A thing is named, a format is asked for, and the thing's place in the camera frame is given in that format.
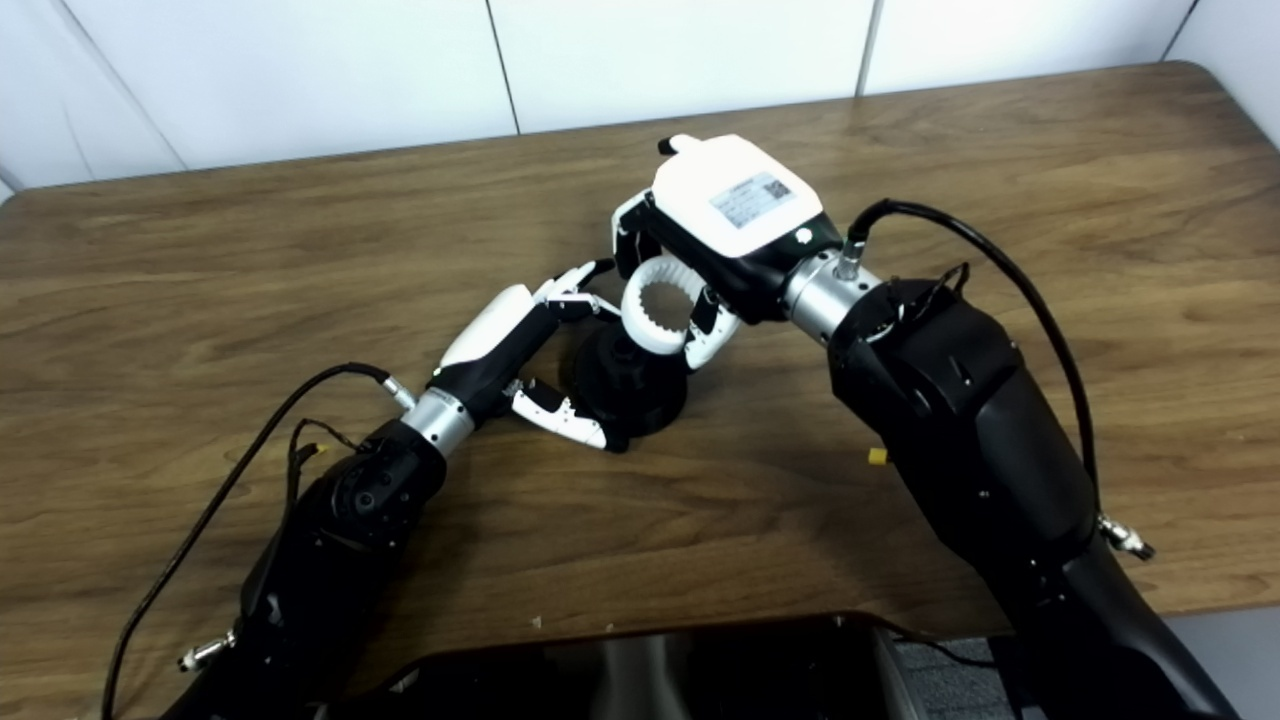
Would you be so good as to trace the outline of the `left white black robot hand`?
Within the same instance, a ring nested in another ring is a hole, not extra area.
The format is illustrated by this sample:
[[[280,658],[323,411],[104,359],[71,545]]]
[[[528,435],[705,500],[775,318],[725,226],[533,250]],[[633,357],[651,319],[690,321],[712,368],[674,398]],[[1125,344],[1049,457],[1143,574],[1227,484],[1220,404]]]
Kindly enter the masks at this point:
[[[612,454],[628,439],[568,395],[520,373],[564,324],[596,316],[617,322],[613,304],[588,292],[595,277],[614,269],[596,259],[541,283],[536,290],[512,284],[502,290],[454,338],[417,404],[402,420],[442,454],[493,418],[513,413],[566,439]]]

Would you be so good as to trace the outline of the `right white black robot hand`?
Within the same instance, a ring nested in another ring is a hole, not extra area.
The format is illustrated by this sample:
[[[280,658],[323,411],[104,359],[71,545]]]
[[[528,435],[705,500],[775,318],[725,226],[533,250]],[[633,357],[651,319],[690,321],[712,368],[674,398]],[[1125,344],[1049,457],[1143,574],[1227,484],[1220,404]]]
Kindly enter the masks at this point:
[[[737,136],[673,135],[652,184],[611,218],[622,319],[650,354],[705,366],[741,324],[792,322],[823,340],[854,281],[833,278],[844,240],[813,187]]]

